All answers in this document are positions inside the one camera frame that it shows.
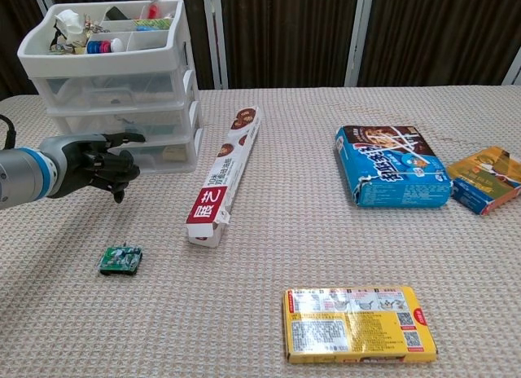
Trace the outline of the left black grey robot hand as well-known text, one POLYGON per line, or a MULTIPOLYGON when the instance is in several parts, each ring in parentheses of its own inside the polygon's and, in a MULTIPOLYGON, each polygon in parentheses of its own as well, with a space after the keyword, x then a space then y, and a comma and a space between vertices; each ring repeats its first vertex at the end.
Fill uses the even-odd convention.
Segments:
POLYGON ((142 134, 73 134, 45 139, 39 146, 42 154, 56 167, 57 178, 48 195, 51 199, 67 196, 84 187, 95 187, 112 194, 116 203, 125 197, 125 188, 140 174, 132 154, 119 154, 111 148, 126 143, 144 143, 142 134))

